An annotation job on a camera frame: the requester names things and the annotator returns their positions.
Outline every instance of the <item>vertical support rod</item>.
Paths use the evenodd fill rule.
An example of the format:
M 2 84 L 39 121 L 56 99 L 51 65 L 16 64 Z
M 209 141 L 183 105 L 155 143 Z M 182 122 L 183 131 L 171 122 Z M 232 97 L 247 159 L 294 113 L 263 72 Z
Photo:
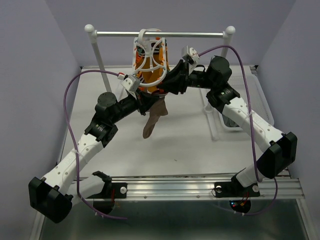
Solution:
M 97 44 L 97 30 L 95 30 L 94 26 L 92 26 L 91 24 L 85 25 L 84 30 L 89 35 L 89 39 L 90 39 L 90 42 L 91 42 L 91 45 L 92 45 L 92 48 L 94 51 L 96 61 L 98 62 L 99 69 L 101 71 L 105 71 L 104 62 L 102 61 L 102 57 L 101 57 L 101 54 L 100 54 L 100 51 L 98 48 L 98 44 Z M 106 91 L 112 92 L 107 74 L 102 72 L 101 76 L 102 76 L 102 80 L 103 80 Z
M 236 32 L 234 26 L 228 26 L 223 32 L 223 45 L 230 45 L 233 34 Z M 226 57 L 228 53 L 227 47 L 222 48 L 221 57 Z

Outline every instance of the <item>white horizontal rod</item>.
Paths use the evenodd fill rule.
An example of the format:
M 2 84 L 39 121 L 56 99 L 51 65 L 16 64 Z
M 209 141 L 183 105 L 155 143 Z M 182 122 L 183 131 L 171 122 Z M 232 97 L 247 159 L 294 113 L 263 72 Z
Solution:
M 138 31 L 97 31 L 97 37 L 138 37 Z M 162 38 L 212 38 L 221 39 L 223 32 L 165 32 L 165 31 L 147 31 L 144 35 L 148 37 Z

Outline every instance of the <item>wire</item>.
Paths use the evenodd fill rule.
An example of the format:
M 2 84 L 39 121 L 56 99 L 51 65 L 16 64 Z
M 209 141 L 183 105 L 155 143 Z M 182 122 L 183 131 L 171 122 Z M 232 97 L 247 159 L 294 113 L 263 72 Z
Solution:
M 72 78 L 72 80 L 69 82 L 68 86 L 66 87 L 65 89 L 65 92 L 64 92 L 64 96 L 63 96 L 63 110 L 64 110 L 64 116 L 65 116 L 65 121 L 66 121 L 66 124 L 67 124 L 67 127 L 68 127 L 68 130 L 69 130 L 69 133 L 71 135 L 71 139 L 72 139 L 72 142 L 73 142 L 73 146 L 74 146 L 74 149 L 75 149 L 75 164 L 76 164 L 76 193 L 78 195 L 78 197 L 89 207 L 91 208 L 97 215 L 101 216 L 101 217 L 104 217 L 104 218 L 108 218 L 108 219 L 118 219 L 118 220 L 127 220 L 126 217 L 118 217 L 118 216 L 110 216 L 110 215 L 107 215 L 97 209 L 94 208 L 94 206 L 92 206 L 87 200 L 85 200 L 82 196 L 81 196 L 81 193 L 80 193 L 80 165 L 79 165 L 79 154 L 78 154 L 78 145 L 77 145 L 77 142 L 76 142 L 76 139 L 75 139 L 75 135 L 74 135 L 74 132 L 72 131 L 72 128 L 71 128 L 71 125 L 70 125 L 70 120 L 69 120 L 69 116 L 68 116 L 68 113 L 67 113 L 67 104 L 66 104 L 66 101 L 67 101 L 67 93 L 68 93 L 68 90 L 71 86 L 71 84 L 78 78 L 80 77 L 81 75 L 83 74 L 87 74 L 87 73 L 105 73 L 105 74 L 111 74 L 111 75 L 114 75 L 114 76 L 118 76 L 119 74 L 115 73 L 115 72 L 111 72 L 111 71 L 102 71 L 102 70 L 86 70 L 86 71 L 83 71 L 81 73 L 79 73 L 78 75 L 76 75 L 74 78 Z
M 247 84 L 244 65 L 243 65 L 242 60 L 241 60 L 241 58 L 239 56 L 239 53 L 236 51 L 236 49 L 233 46 L 230 46 L 230 45 L 219 45 L 219 46 L 215 46 L 215 47 L 209 48 L 206 51 L 201 52 L 199 54 L 199 57 L 201 57 L 202 55 L 207 54 L 207 53 L 209 53 L 209 52 L 211 52 L 213 50 L 220 49 L 220 48 L 229 48 L 229 49 L 231 49 L 234 52 L 234 54 L 236 55 L 236 57 L 238 58 L 238 61 L 239 61 L 239 64 L 240 64 L 242 77 L 243 77 L 243 82 L 244 82 L 244 87 L 245 87 L 246 98 L 248 100 L 248 111 L 249 111 L 248 114 L 249 114 L 249 120 L 250 120 L 250 136 L 251 136 L 251 147 L 252 147 L 252 155 L 253 155 L 254 174 L 255 174 L 256 180 L 259 183 L 261 183 L 262 181 L 259 179 L 259 176 L 258 176 L 256 147 L 255 147 L 254 120 L 253 120 L 253 117 L 252 117 L 252 108 L 251 108 L 251 100 L 250 100 L 249 88 L 248 88 L 248 84 Z M 265 211 L 269 210 L 275 204 L 275 201 L 276 201 L 276 198 L 277 198 L 277 194 L 278 194 L 278 183 L 277 183 L 276 178 L 274 178 L 274 183 L 275 183 L 275 193 L 274 193 L 274 197 L 273 197 L 272 202 L 270 203 L 270 205 L 268 207 L 266 207 L 265 209 L 261 210 L 261 211 L 258 211 L 258 212 L 255 212 L 255 213 L 246 213 L 245 215 L 253 216 L 253 215 L 262 214 Z

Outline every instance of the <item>brown cloth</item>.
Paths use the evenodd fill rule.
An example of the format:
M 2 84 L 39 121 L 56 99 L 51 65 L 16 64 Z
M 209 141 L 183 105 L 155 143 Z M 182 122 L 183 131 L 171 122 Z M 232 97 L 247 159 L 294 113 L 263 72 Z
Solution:
M 144 139 L 150 137 L 159 118 L 166 115 L 168 115 L 168 110 L 166 108 L 165 97 L 162 97 L 150 108 L 149 119 L 146 122 L 142 132 Z

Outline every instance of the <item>white basket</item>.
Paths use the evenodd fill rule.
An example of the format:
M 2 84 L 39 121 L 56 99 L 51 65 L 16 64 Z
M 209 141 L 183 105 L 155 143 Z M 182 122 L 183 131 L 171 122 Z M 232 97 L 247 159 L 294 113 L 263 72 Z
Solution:
M 273 126 L 275 124 L 275 121 L 271 114 L 267 99 L 261 88 L 258 78 L 253 74 L 246 74 L 246 81 L 249 88 L 252 109 L 270 125 Z M 229 78 L 228 83 L 240 94 L 244 101 L 248 103 L 244 79 L 242 75 L 232 75 Z M 219 113 L 219 117 L 223 129 L 225 129 L 226 131 L 242 131 L 240 127 L 226 126 L 224 119 L 227 120 L 228 118 L 223 116 L 221 113 Z

